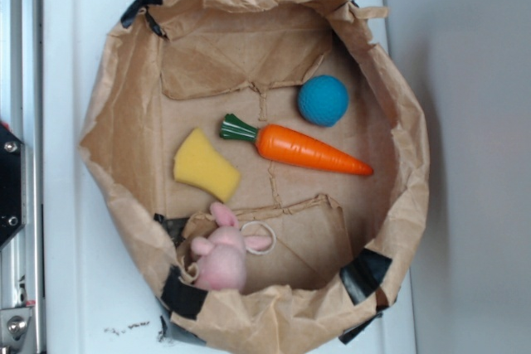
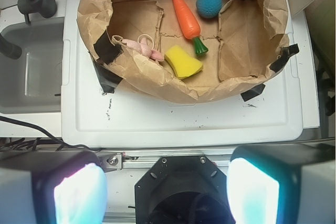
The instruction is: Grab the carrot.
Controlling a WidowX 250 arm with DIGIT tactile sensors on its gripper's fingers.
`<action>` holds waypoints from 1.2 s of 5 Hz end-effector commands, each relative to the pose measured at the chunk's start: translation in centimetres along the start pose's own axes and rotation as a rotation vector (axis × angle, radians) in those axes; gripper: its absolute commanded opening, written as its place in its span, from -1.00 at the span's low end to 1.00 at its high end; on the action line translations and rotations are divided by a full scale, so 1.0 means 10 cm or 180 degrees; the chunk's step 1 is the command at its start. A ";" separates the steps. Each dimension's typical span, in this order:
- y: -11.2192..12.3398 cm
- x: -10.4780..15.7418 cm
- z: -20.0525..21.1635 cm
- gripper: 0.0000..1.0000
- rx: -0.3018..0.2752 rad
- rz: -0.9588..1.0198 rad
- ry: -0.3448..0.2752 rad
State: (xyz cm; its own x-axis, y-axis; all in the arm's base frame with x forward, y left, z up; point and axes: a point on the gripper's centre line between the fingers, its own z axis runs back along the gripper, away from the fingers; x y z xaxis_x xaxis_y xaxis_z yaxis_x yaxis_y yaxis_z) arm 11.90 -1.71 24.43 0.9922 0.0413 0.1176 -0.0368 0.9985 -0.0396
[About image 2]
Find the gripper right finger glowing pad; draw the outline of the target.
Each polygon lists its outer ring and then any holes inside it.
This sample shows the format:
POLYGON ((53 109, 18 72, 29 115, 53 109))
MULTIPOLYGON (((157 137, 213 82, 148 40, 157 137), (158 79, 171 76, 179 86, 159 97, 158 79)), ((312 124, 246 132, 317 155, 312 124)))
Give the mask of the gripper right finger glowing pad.
POLYGON ((226 188, 236 223, 335 223, 335 146, 240 145, 226 188))

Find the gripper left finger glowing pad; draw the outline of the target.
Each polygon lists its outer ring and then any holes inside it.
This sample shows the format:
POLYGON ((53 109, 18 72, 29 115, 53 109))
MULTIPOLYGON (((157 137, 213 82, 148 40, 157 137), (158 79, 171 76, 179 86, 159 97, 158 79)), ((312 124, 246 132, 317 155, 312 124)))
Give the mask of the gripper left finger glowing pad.
POLYGON ((107 195, 94 152, 1 152, 1 223, 102 223, 107 195))

